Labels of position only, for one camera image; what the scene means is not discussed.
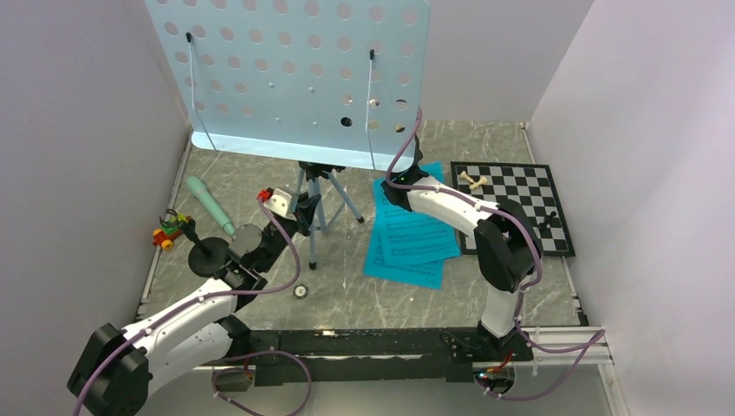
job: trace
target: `gray wall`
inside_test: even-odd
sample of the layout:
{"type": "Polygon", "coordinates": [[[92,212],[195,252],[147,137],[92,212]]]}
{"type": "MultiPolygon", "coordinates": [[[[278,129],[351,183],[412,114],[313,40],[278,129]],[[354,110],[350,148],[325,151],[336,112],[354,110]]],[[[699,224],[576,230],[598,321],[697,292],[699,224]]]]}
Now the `gray wall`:
{"type": "Polygon", "coordinates": [[[91,332],[128,323],[186,137],[122,2],[0,5],[0,413],[69,413],[91,332]]]}
{"type": "Polygon", "coordinates": [[[534,114],[633,415],[732,414],[735,3],[596,0],[534,114]]]}
{"type": "MultiPolygon", "coordinates": [[[[513,394],[543,391],[563,370],[541,367],[531,377],[530,367],[517,373],[513,394]]],[[[287,414],[302,402],[305,384],[255,387],[246,393],[228,393],[240,403],[266,415],[287,414]]],[[[139,416],[240,416],[243,411],[211,396],[211,372],[190,372],[161,388],[139,416]]],[[[299,416],[486,416],[486,415],[609,416],[610,409],[597,366],[579,367],[554,393],[543,399],[515,402],[485,397],[473,383],[444,380],[386,380],[315,383],[308,405],[299,416]]]]}
{"type": "Polygon", "coordinates": [[[432,0],[431,120],[530,120],[593,0],[432,0]]]}

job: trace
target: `gray marble surface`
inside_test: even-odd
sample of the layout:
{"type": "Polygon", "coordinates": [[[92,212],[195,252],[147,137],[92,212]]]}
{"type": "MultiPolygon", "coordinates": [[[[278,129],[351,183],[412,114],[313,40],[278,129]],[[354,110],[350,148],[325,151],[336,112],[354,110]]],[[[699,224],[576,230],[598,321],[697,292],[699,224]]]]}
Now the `gray marble surface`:
{"type": "MultiPolygon", "coordinates": [[[[422,163],[440,161],[446,178],[449,178],[452,160],[530,163],[517,123],[428,120],[420,129],[420,138],[425,155],[422,163]]],[[[194,148],[186,163],[184,179],[191,175],[200,177],[236,226],[253,223],[263,227],[266,218],[257,207],[258,191],[265,187],[295,187],[297,169],[294,161],[194,148]]],[[[309,287],[305,299],[296,299],[291,290],[259,296],[238,311],[238,317],[254,329],[477,325],[485,309],[488,283],[480,275],[475,256],[447,260],[444,282],[439,290],[363,275],[375,217],[371,186],[380,176],[380,172],[362,169],[347,169],[337,174],[366,221],[358,224],[346,209],[329,234],[318,233],[316,270],[306,267],[309,240],[295,237],[302,259],[300,283],[309,287]]],[[[322,196],[329,217],[339,207],[341,198],[328,181],[322,182],[322,196]]],[[[227,237],[185,184],[179,190],[175,206],[179,212],[197,220],[201,237],[227,237]]],[[[186,266],[191,247],[191,243],[180,238],[173,249],[162,253],[148,297],[149,315],[176,302],[204,282],[186,266]]],[[[275,287],[288,282],[294,270],[293,257],[285,251],[264,276],[269,280],[269,287],[275,287]]],[[[578,325],[561,260],[545,258],[543,273],[543,281],[526,296],[524,325],[578,325]]]]}

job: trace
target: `chessboard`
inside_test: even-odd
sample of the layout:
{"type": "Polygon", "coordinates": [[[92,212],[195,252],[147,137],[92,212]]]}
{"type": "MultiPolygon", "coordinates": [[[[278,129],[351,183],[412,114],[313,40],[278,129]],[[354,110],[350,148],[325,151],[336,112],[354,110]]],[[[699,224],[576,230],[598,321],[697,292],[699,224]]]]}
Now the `chessboard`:
{"type": "MultiPolygon", "coordinates": [[[[541,240],[545,256],[575,255],[562,204],[548,165],[452,162],[450,166],[454,189],[486,201],[501,203],[512,199],[520,203],[541,240]],[[462,172],[467,172],[475,181],[486,177],[487,183],[470,190],[470,183],[460,178],[462,172]]],[[[477,254],[472,236],[459,232],[459,245],[463,254],[477,254]]]]}

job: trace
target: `round hole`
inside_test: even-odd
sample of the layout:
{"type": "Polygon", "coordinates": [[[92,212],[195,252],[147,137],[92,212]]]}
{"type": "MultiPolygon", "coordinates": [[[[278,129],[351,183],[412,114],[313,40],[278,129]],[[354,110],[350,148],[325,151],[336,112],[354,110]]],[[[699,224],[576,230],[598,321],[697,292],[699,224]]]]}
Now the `round hole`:
{"type": "Polygon", "coordinates": [[[289,46],[291,44],[291,34],[289,32],[281,32],[278,34],[278,41],[283,46],[289,46]]]}
{"type": "Polygon", "coordinates": [[[273,0],[273,9],[279,15],[285,15],[289,11],[289,5],[286,3],[286,0],[273,0]]]}
{"type": "Polygon", "coordinates": [[[314,49],[319,49],[320,46],[322,46],[322,37],[319,35],[311,34],[309,37],[306,38],[306,42],[309,44],[310,47],[314,49]]]}
{"type": "Polygon", "coordinates": [[[352,69],[350,69],[349,67],[340,67],[337,72],[340,74],[340,77],[343,80],[348,80],[352,78],[352,69]]]}
{"type": "Polygon", "coordinates": [[[176,36],[179,34],[179,28],[177,28],[176,25],[171,22],[164,23],[163,28],[166,29],[166,32],[168,32],[168,34],[171,36],[176,36]]]}
{"type": "Polygon", "coordinates": [[[250,39],[251,39],[251,40],[252,40],[252,41],[253,41],[254,43],[260,43],[260,42],[262,42],[262,41],[263,41],[263,34],[262,34],[262,33],[260,33],[260,30],[258,30],[258,29],[252,29],[252,30],[251,30],[251,31],[250,31],[250,32],[248,33],[248,35],[250,35],[250,39]]]}
{"type": "Polygon", "coordinates": [[[214,65],[214,58],[212,58],[211,56],[209,56],[207,54],[204,54],[204,55],[202,55],[202,63],[204,63],[204,65],[210,67],[210,66],[214,65]]]}
{"type": "Polygon", "coordinates": [[[195,24],[192,26],[192,33],[199,39],[203,39],[206,36],[205,28],[195,24]]]}
{"type": "Polygon", "coordinates": [[[403,12],[403,23],[405,23],[407,26],[413,26],[416,24],[416,22],[419,21],[419,12],[416,11],[413,7],[409,7],[406,9],[406,11],[403,12]]]}
{"type": "Polygon", "coordinates": [[[342,20],[349,19],[349,17],[352,16],[352,7],[350,7],[349,4],[345,3],[338,5],[337,16],[339,16],[342,20]]]}
{"type": "Polygon", "coordinates": [[[224,27],[219,30],[219,34],[222,35],[222,37],[226,41],[231,41],[232,39],[235,39],[235,32],[232,31],[232,29],[224,27]]]}
{"type": "Polygon", "coordinates": [[[264,59],[257,58],[255,60],[255,68],[258,68],[261,71],[265,72],[266,70],[268,70],[268,63],[264,59]]]}
{"type": "Polygon", "coordinates": [[[181,63],[189,62],[189,56],[187,56],[184,52],[178,51],[174,56],[176,56],[176,60],[181,63]]]}
{"type": "Polygon", "coordinates": [[[229,58],[227,58],[227,64],[230,65],[233,69],[240,68],[240,65],[242,65],[242,63],[236,56],[230,56],[229,58]]]}
{"type": "Polygon", "coordinates": [[[343,52],[347,52],[352,48],[352,42],[349,40],[348,37],[341,37],[337,39],[337,46],[342,50],[343,52]]]}
{"type": "Polygon", "coordinates": [[[313,76],[324,75],[324,67],[318,63],[312,63],[311,67],[309,67],[309,71],[311,71],[311,74],[313,76]]]}
{"type": "Polygon", "coordinates": [[[370,43],[370,48],[375,51],[376,55],[380,55],[383,51],[383,42],[381,41],[372,41],[370,43]]]}
{"type": "Polygon", "coordinates": [[[284,62],[281,68],[283,68],[283,72],[286,74],[293,74],[296,72],[296,65],[291,61],[284,62]]]}
{"type": "Polygon", "coordinates": [[[243,7],[248,11],[255,11],[257,0],[243,0],[243,7]]]}
{"type": "Polygon", "coordinates": [[[306,14],[312,17],[317,17],[319,15],[319,4],[317,4],[314,0],[308,0],[306,2],[306,5],[304,6],[304,9],[306,10],[306,14]]]}
{"type": "Polygon", "coordinates": [[[413,55],[413,45],[411,43],[404,43],[403,46],[400,47],[400,52],[406,58],[413,55]]]}
{"type": "Polygon", "coordinates": [[[408,85],[408,82],[411,82],[411,75],[406,72],[398,74],[398,83],[400,85],[408,85]]]}
{"type": "Polygon", "coordinates": [[[370,16],[370,20],[373,22],[380,22],[383,20],[383,8],[381,6],[373,6],[367,11],[367,15],[370,16]]]}

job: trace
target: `purple hose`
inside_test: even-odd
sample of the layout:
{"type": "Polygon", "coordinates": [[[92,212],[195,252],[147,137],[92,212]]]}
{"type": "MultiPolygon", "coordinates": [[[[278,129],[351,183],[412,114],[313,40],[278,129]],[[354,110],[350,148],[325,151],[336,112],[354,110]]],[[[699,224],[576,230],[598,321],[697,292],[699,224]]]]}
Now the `purple hose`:
{"type": "MultiPolygon", "coordinates": [[[[218,297],[218,296],[242,296],[242,295],[265,295],[269,293],[276,293],[280,292],[281,290],[288,289],[291,285],[293,285],[301,275],[301,260],[299,259],[298,250],[296,249],[296,246],[294,245],[294,242],[291,241],[291,238],[289,237],[289,234],[286,232],[286,230],[283,229],[283,227],[276,221],[276,218],[273,216],[273,214],[265,208],[265,205],[263,205],[263,201],[258,199],[257,201],[258,206],[260,206],[261,211],[263,211],[263,214],[265,214],[266,217],[271,221],[273,225],[278,229],[278,232],[281,233],[281,236],[283,239],[286,240],[286,243],[288,243],[289,248],[291,250],[291,254],[294,256],[294,261],[296,262],[296,272],[294,273],[294,277],[288,281],[285,284],[282,284],[281,286],[277,286],[275,288],[271,289],[263,289],[263,290],[226,290],[221,292],[212,292],[208,293],[206,295],[201,296],[204,300],[218,297]]],[[[178,315],[183,311],[184,309],[187,309],[191,307],[192,305],[199,303],[199,297],[192,298],[189,301],[186,301],[182,304],[180,304],[178,307],[168,311],[165,315],[161,316],[156,322],[153,322],[151,325],[148,326],[148,328],[142,329],[138,334],[133,335],[130,337],[129,340],[123,342],[117,349],[115,349],[110,355],[107,356],[107,358],[95,369],[95,371],[92,373],[92,375],[89,376],[89,380],[84,384],[84,387],[79,392],[79,396],[77,397],[76,404],[74,406],[74,410],[72,411],[72,416],[79,416],[79,413],[81,412],[81,407],[84,405],[84,400],[87,398],[87,394],[89,394],[89,389],[92,388],[92,385],[94,384],[94,381],[97,380],[100,377],[100,374],[102,374],[103,371],[105,371],[105,368],[110,365],[110,362],[112,362],[115,357],[120,355],[123,350],[126,348],[132,346],[135,342],[140,341],[141,338],[147,335],[148,330],[154,331],[156,328],[160,327],[164,323],[170,321],[174,316],[178,315]]],[[[298,358],[296,358],[294,355],[284,353],[283,351],[263,351],[262,353],[255,353],[257,355],[264,355],[264,354],[279,354],[279,355],[285,355],[289,358],[292,358],[295,360],[306,372],[306,378],[309,381],[309,392],[306,395],[306,400],[309,399],[309,394],[311,393],[311,374],[309,374],[309,370],[306,368],[306,366],[299,361],[298,358]]],[[[302,403],[301,406],[298,408],[298,412],[300,412],[304,406],[306,406],[306,400],[302,403]]]]}
{"type": "MultiPolygon", "coordinates": [[[[421,125],[421,119],[423,118],[423,112],[421,111],[421,107],[419,107],[419,112],[416,114],[416,123],[413,125],[413,130],[408,135],[408,138],[403,143],[403,145],[400,147],[399,151],[396,153],[395,157],[391,161],[390,165],[388,166],[387,172],[386,172],[386,182],[389,186],[396,188],[396,189],[405,189],[405,190],[419,190],[419,191],[431,191],[436,192],[433,186],[425,186],[425,185],[402,185],[402,184],[396,184],[391,180],[391,174],[393,174],[393,169],[395,168],[395,165],[398,163],[398,160],[400,159],[400,156],[403,155],[403,153],[406,151],[408,146],[411,144],[411,141],[413,141],[413,137],[416,135],[416,133],[419,131],[419,126],[421,125]]],[[[468,205],[475,205],[475,202],[472,200],[472,198],[464,195],[464,193],[456,191],[452,188],[440,188],[440,192],[445,193],[447,195],[452,195],[455,198],[459,198],[462,201],[466,202],[468,205]]],[[[525,227],[521,224],[520,221],[518,221],[515,217],[513,217],[511,214],[495,210],[492,208],[489,208],[487,206],[480,206],[479,207],[481,211],[489,212],[490,214],[499,215],[500,217],[503,217],[513,225],[518,228],[518,230],[521,232],[521,235],[524,238],[525,243],[530,248],[530,253],[533,256],[533,264],[534,264],[534,270],[536,270],[536,278],[533,279],[530,282],[524,283],[520,287],[521,293],[518,295],[518,300],[516,302],[516,309],[513,313],[514,316],[520,317],[521,309],[523,308],[524,304],[524,295],[525,291],[528,290],[531,286],[535,286],[541,282],[541,277],[543,275],[542,267],[541,267],[541,257],[538,254],[538,251],[536,250],[536,246],[533,244],[533,240],[531,239],[531,236],[529,232],[525,229],[525,227]]],[[[551,386],[549,389],[544,390],[540,394],[535,394],[533,396],[529,396],[529,398],[513,398],[513,400],[534,400],[538,399],[539,397],[543,397],[548,393],[553,392],[556,390],[557,387],[559,387],[571,374],[572,371],[576,368],[576,365],[579,363],[579,361],[584,356],[584,353],[587,352],[589,347],[594,345],[597,341],[599,341],[604,335],[605,330],[600,329],[595,333],[592,338],[589,339],[589,341],[569,348],[561,348],[561,349],[549,349],[544,346],[539,345],[538,343],[531,340],[531,338],[521,329],[521,321],[520,319],[515,319],[515,327],[517,332],[523,337],[523,339],[526,341],[527,345],[532,346],[538,350],[544,351],[544,353],[548,354],[563,354],[563,353],[569,353],[572,351],[578,351],[581,350],[579,356],[577,357],[575,364],[569,369],[567,373],[565,373],[553,386],[551,386]]]]}
{"type": "MultiPolygon", "coordinates": [[[[289,413],[289,414],[286,415],[286,416],[294,416],[294,415],[298,414],[299,412],[301,412],[303,410],[303,408],[309,402],[309,396],[311,396],[311,374],[309,373],[309,369],[306,368],[306,365],[303,363],[303,361],[299,360],[298,357],[296,357],[293,354],[289,354],[289,353],[287,353],[285,351],[277,351],[277,350],[274,350],[274,351],[261,351],[259,353],[252,353],[252,354],[240,355],[238,357],[228,357],[228,358],[225,358],[225,360],[226,361],[241,361],[241,360],[247,360],[247,359],[252,358],[252,357],[258,357],[259,355],[267,355],[267,354],[277,354],[277,355],[282,355],[284,357],[290,358],[291,360],[295,361],[296,364],[298,364],[299,367],[301,367],[301,369],[303,370],[303,373],[306,374],[306,382],[307,382],[306,397],[303,398],[303,401],[302,401],[301,405],[299,405],[299,407],[297,407],[296,410],[294,410],[293,412],[291,412],[291,413],[289,413]]],[[[214,374],[214,377],[211,378],[211,389],[212,389],[212,391],[220,399],[222,399],[222,400],[224,400],[224,401],[232,404],[233,406],[237,407],[238,409],[240,409],[240,410],[242,410],[244,412],[247,412],[249,414],[252,414],[253,416],[264,416],[261,413],[258,413],[258,412],[254,411],[254,410],[250,410],[249,408],[243,406],[242,404],[240,404],[236,400],[233,400],[233,399],[225,396],[224,394],[220,393],[217,390],[217,379],[219,378],[220,375],[225,374],[225,373],[240,373],[240,372],[242,372],[242,373],[248,373],[249,370],[245,370],[245,369],[242,369],[242,368],[233,367],[233,368],[226,368],[224,370],[218,371],[216,374],[214,374]]]]}

